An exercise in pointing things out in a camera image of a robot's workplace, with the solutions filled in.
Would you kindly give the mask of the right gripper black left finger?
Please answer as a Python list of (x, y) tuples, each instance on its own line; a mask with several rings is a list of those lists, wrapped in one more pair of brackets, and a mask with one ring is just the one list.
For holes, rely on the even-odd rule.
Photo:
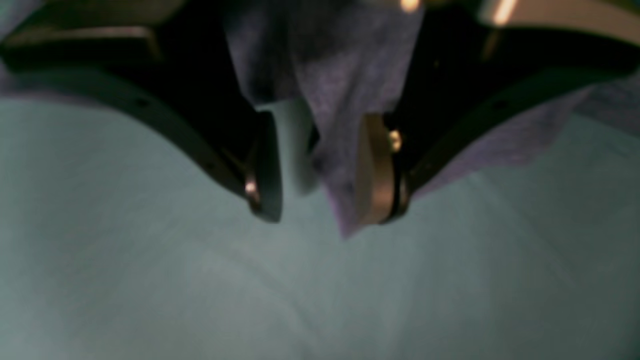
[(1, 64), (18, 89), (131, 116), (243, 198), (282, 216), (274, 117), (243, 96), (217, 0), (14, 0)]

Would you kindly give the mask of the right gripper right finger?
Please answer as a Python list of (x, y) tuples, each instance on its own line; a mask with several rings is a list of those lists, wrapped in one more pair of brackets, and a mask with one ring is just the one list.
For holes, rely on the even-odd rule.
[(486, 132), (639, 67), (637, 0), (418, 0), (426, 12), (392, 112), (359, 125), (355, 210), (401, 217)]

